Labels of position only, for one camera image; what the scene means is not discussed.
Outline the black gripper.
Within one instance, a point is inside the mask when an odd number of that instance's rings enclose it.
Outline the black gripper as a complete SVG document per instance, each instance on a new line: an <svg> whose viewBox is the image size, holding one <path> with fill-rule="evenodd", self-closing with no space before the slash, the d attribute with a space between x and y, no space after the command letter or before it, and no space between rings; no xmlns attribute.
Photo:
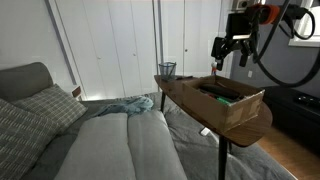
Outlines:
<svg viewBox="0 0 320 180"><path fill-rule="evenodd" d="M211 56L216 59L217 70L223 69L224 58L236 50L240 50L242 53L239 66L245 67L248 56L253 54L251 37L249 35L235 35L214 39Z"/></svg>

